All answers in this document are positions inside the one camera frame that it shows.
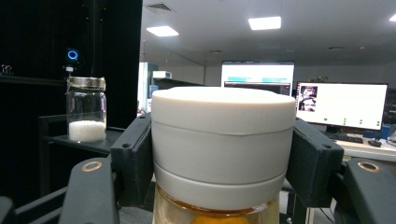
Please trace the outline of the large display screen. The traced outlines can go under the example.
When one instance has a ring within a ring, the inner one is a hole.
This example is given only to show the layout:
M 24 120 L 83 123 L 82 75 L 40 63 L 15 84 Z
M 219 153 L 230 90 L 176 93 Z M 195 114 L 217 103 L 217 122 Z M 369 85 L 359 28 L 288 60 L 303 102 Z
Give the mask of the large display screen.
M 223 61 L 221 87 L 249 88 L 292 96 L 294 61 Z

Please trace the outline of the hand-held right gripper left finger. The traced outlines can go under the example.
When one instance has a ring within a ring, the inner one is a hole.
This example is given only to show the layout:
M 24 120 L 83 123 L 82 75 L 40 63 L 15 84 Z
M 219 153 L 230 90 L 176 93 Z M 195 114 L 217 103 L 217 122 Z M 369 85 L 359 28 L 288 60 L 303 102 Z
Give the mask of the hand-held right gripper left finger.
M 113 144 L 111 160 L 121 179 L 119 205 L 142 206 L 153 176 L 150 113 L 137 117 Z

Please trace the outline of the black metal shelf rack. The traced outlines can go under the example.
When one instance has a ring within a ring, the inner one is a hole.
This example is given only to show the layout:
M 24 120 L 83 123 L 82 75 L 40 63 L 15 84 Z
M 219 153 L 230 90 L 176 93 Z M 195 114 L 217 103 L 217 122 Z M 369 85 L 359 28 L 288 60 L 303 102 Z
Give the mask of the black metal shelf rack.
M 49 160 L 41 157 L 41 142 L 107 154 L 132 119 L 110 122 L 102 142 L 70 141 L 65 124 L 54 136 L 41 134 L 41 117 L 64 117 L 65 92 L 64 80 L 0 76 L 0 196 L 26 203 L 50 192 Z

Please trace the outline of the ceiling air vent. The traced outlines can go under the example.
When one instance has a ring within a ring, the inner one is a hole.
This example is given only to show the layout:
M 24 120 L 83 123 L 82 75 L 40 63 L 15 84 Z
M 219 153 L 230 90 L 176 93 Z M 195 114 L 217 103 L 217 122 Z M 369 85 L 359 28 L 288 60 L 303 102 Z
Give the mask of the ceiling air vent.
M 173 12 L 173 9 L 170 8 L 168 5 L 166 5 L 165 3 L 147 4 L 145 5 L 145 9 L 155 14 L 166 14 Z

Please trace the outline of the white-capped bottle of orange powder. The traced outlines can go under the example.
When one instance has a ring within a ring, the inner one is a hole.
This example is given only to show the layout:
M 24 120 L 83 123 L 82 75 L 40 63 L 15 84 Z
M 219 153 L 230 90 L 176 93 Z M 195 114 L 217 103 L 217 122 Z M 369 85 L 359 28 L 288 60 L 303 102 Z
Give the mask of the white-capped bottle of orange powder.
M 271 91 L 152 95 L 153 224 L 279 224 L 295 102 Z

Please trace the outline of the black keyboard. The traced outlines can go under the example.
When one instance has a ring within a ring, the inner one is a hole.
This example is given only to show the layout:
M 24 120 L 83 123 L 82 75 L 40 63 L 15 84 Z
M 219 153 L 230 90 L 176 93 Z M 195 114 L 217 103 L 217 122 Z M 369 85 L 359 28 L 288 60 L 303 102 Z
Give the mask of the black keyboard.
M 360 137 L 349 136 L 345 133 L 330 133 L 328 134 L 328 137 L 336 141 L 345 141 L 358 144 L 363 143 L 363 140 Z

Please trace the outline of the glass jar with white granules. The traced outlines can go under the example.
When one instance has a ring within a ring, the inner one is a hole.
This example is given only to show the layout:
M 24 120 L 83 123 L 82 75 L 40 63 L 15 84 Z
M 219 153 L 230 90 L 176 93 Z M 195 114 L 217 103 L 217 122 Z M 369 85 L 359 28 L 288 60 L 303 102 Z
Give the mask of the glass jar with white granules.
M 106 80 L 103 77 L 69 77 L 66 80 L 68 139 L 98 142 L 106 139 Z

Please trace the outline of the rectangular ceiling light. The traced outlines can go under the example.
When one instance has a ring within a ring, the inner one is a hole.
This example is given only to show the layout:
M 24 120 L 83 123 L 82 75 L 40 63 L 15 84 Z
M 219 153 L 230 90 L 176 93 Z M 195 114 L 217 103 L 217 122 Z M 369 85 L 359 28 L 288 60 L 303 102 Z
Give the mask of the rectangular ceiling light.
M 170 26 L 148 27 L 147 31 L 158 37 L 178 36 L 178 32 Z
M 249 19 L 248 23 L 253 31 L 273 30 L 281 28 L 280 17 L 253 18 Z

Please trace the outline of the beige office desk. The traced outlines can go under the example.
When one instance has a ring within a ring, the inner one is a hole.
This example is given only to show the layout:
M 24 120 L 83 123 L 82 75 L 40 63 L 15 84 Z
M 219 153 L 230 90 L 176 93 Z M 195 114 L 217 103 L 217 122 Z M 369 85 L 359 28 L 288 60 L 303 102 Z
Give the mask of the beige office desk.
M 380 147 L 371 146 L 368 138 L 364 138 L 362 144 L 345 141 L 336 141 L 336 144 L 344 149 L 345 156 L 396 162 L 396 143 L 385 139 L 380 139 L 379 142 Z

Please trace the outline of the computer monitor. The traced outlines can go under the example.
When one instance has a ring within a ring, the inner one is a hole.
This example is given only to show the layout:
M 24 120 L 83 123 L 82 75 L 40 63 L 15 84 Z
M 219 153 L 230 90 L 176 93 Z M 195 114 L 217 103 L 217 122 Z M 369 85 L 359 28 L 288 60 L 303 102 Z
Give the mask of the computer monitor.
M 388 85 L 298 82 L 296 116 L 309 123 L 380 130 Z

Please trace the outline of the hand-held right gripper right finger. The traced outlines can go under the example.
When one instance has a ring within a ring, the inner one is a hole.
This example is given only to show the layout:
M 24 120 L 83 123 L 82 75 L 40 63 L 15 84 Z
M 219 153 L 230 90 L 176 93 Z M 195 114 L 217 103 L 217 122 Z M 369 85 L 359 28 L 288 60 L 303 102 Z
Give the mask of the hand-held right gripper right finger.
M 302 119 L 295 120 L 286 178 L 305 207 L 328 207 L 328 184 L 344 149 Z

